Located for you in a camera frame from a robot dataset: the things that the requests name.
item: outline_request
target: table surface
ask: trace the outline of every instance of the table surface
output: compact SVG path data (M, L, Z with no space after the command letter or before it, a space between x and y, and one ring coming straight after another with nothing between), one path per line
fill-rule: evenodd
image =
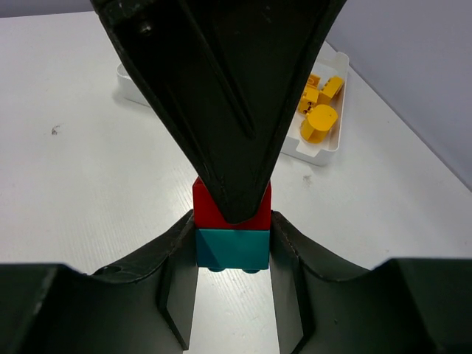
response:
M85 272L192 207L195 171L118 90L93 13L0 19L0 262ZM328 45L324 56L333 55ZM472 257L472 195L352 70L329 166L281 155L273 209L342 257ZM189 354L278 353L270 274L199 274Z

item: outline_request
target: gray wall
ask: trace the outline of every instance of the gray wall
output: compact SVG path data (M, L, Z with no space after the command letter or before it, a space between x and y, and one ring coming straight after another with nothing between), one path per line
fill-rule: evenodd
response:
M92 10L89 0L0 0L0 17L78 13Z
M471 0L347 0L328 35L469 188L471 15Z

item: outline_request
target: white container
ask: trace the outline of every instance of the white container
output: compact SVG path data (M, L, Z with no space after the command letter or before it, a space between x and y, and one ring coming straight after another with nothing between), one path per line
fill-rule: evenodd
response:
M333 154L339 149L348 68L349 58L344 53L337 52L332 60L318 57L311 72L320 76L320 87L332 76L339 76L344 80L341 91L333 98L330 104L336 109L338 120L322 142L311 144L306 142L300 133L300 126L305 117L298 111L295 112L294 119L287 132L287 137L283 142L282 153L317 166L324 166L330 161Z

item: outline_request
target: stacked blocks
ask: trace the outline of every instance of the stacked blocks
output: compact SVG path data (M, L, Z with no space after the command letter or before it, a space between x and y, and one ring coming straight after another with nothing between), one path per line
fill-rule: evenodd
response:
M212 271L225 268L255 273L268 268L271 227L271 185L259 211L238 225L227 223L200 178L193 184L193 213L197 228L197 265Z

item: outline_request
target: black robotic tool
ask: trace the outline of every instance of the black robotic tool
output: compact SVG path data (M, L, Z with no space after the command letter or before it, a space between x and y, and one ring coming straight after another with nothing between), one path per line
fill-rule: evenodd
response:
M226 221L251 218L344 0L92 3ZM368 271L278 212L270 233L280 354L472 353L472 261L389 260ZM0 265L0 353L182 354L195 252L190 210L90 276Z

